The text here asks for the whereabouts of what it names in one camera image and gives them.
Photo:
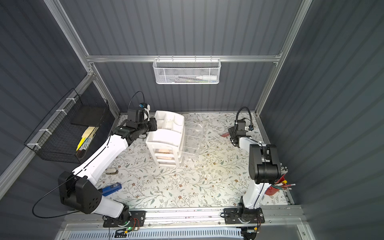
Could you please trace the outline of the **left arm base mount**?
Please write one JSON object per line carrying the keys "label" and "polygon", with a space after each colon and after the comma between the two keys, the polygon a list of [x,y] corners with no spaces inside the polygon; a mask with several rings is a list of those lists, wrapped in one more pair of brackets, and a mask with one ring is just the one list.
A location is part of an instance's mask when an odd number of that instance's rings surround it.
{"label": "left arm base mount", "polygon": [[125,210],[117,218],[103,216],[104,228],[140,228],[144,225],[146,211]]}

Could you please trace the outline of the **clear plastic drawer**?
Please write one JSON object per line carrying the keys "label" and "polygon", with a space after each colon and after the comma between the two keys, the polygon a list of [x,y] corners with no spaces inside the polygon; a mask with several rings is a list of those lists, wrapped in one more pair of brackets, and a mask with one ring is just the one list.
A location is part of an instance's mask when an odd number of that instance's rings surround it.
{"label": "clear plastic drawer", "polygon": [[185,122],[182,157],[185,161],[198,159],[204,137],[204,125],[201,123]]}

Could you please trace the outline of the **white plastic drawer organizer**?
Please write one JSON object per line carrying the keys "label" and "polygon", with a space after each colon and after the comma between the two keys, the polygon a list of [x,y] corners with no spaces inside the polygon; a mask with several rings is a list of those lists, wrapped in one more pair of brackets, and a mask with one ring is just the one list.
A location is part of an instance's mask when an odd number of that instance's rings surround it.
{"label": "white plastic drawer organizer", "polygon": [[[146,139],[147,147],[158,167],[179,168],[182,164],[185,117],[169,111],[156,111],[157,130],[150,132]],[[172,149],[175,160],[157,159],[155,149]]]}

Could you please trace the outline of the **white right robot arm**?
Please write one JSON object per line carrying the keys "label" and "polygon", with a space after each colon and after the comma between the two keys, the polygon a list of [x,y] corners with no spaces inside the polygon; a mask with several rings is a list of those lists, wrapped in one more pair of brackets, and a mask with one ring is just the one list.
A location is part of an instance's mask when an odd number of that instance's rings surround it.
{"label": "white right robot arm", "polygon": [[244,120],[236,120],[234,126],[229,128],[229,134],[232,144],[249,154],[248,173],[251,183],[238,207],[257,209],[261,206],[267,189],[282,176],[277,147],[257,142],[248,136]]}

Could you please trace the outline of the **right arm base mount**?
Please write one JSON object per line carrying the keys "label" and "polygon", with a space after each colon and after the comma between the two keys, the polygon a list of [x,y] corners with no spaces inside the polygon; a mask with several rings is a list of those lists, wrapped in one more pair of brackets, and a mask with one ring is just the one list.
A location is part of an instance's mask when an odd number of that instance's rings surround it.
{"label": "right arm base mount", "polygon": [[241,209],[241,208],[226,208],[220,214],[224,218],[227,225],[236,224],[253,224],[260,225],[265,223],[264,214],[261,208],[257,209]]}

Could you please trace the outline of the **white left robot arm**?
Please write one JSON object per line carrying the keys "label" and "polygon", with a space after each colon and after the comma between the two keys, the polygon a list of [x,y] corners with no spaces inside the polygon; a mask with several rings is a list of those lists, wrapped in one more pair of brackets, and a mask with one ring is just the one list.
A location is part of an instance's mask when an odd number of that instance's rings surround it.
{"label": "white left robot arm", "polygon": [[60,201],[63,205],[84,214],[99,214],[119,218],[126,206],[106,198],[96,188],[102,173],[111,162],[135,140],[157,130],[155,118],[149,115],[150,106],[141,103],[129,109],[127,119],[112,130],[105,143],[72,172],[59,176]]}

